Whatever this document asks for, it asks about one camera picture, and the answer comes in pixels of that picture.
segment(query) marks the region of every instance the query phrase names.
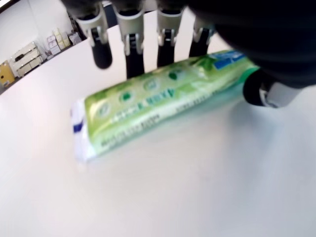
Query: white wall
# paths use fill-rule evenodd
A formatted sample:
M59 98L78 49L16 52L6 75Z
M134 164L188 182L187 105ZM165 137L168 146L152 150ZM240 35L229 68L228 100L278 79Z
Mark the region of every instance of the white wall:
M21 0L0 14L0 63L39 35L27 0Z
M47 37L54 28L71 33L73 29L64 5L60 0L28 0L37 23L38 31L46 49L49 49Z
M48 49L46 38L57 27L67 33L72 30L59 0L21 0L8 8L0 14L0 63L35 40Z
M155 11L157 10L156 0L145 0L144 2L145 11Z

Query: cardboard box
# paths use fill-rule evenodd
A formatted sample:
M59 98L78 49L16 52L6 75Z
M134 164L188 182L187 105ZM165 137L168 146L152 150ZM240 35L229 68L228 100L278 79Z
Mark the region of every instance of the cardboard box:
M53 42L55 39L56 39L55 36L49 36L49 37L47 37L47 42L48 43Z
M8 86L14 82L14 74L10 68L9 62L5 61L0 65L0 83L3 86Z
M64 44L65 44L65 47L70 46L70 41L69 41L69 39L64 39Z
M61 37L61 35L56 35L56 40L58 43L63 41L63 38Z
M59 48L58 45L55 46L55 47L53 47L53 48L51 48L50 51L51 51L51 53L52 53L53 55L56 55L57 53L60 53L60 52L61 52L61 50L60 50L60 48Z
M68 40L68 35L66 32L62 32L60 35L63 38L63 41Z
M58 44L57 44L57 41L52 41L48 44L49 48L53 48L53 47L56 47Z
M60 48L60 49L66 48L64 42L59 42L58 45L59 45L59 48Z

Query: white table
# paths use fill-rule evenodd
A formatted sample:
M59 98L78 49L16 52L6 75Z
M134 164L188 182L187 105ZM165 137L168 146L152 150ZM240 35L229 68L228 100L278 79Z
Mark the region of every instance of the white table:
M186 12L176 61L188 57ZM156 67L156 13L145 15L145 68ZM316 88L287 108L246 104L240 88L169 119L96 162L74 159L70 107L125 80L87 41L0 96L1 237L314 237ZM211 49L227 46L215 36Z

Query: blue label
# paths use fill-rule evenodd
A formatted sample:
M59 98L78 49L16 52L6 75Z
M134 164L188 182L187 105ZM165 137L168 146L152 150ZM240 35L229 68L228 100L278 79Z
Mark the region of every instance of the blue label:
M216 69L220 70L234 62L245 57L242 53L237 51L230 51L225 53L214 53L210 55L212 58L219 59L219 61L214 63Z
M79 124L75 124L74 125L74 133L81 132L82 127L83 127L83 121Z

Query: green toothpaste tube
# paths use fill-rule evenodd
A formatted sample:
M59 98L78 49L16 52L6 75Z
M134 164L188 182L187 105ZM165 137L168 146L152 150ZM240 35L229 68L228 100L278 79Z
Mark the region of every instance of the green toothpaste tube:
M190 58L132 78L72 107L76 158L89 161L165 118L243 83L257 67L237 51Z

